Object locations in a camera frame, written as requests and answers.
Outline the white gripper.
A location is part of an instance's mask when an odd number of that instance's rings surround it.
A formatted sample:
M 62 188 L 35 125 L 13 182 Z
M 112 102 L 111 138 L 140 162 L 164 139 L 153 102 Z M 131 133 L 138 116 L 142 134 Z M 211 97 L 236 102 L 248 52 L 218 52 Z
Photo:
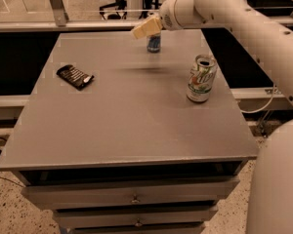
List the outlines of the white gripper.
M 167 30 L 181 30 L 199 26 L 199 14 L 194 7 L 194 0 L 165 0 L 156 15 L 144 19 L 132 30 L 136 39 L 161 32 L 162 25 Z

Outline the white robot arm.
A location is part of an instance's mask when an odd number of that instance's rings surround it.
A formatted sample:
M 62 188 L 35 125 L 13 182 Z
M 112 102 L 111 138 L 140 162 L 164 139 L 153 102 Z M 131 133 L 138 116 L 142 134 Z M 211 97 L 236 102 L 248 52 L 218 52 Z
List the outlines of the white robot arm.
M 293 31 L 246 0 L 166 0 L 134 27 L 136 38 L 163 28 L 222 27 L 255 60 L 293 106 Z M 252 177 L 246 234 L 293 234 L 293 120 L 260 150 Z

